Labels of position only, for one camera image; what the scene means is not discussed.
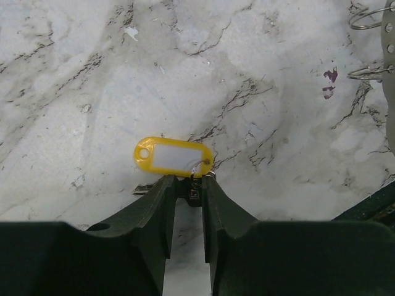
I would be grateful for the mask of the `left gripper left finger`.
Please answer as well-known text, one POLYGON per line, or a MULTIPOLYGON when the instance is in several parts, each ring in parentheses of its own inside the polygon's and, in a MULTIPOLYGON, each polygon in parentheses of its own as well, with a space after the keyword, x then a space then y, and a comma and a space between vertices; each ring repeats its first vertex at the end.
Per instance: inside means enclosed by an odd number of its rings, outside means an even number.
POLYGON ((178 181, 161 178, 81 231, 64 222, 1 224, 2 295, 160 295, 178 181))

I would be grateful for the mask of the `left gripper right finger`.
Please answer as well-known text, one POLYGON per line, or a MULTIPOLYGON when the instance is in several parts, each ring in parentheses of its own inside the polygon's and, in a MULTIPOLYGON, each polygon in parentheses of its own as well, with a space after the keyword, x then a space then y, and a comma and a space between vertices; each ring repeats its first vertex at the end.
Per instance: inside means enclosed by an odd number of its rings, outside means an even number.
POLYGON ((393 295, 394 227, 374 221, 259 221, 202 181, 214 295, 393 295))

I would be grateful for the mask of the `yellow key tag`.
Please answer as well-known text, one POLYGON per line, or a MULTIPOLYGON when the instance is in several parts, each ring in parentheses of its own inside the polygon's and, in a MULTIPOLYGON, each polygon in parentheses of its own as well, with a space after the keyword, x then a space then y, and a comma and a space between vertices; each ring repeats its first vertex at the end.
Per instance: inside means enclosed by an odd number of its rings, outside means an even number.
POLYGON ((133 156, 144 171, 184 178, 191 175, 200 178, 212 169, 214 163, 210 149, 203 144, 158 137, 140 140, 133 156))

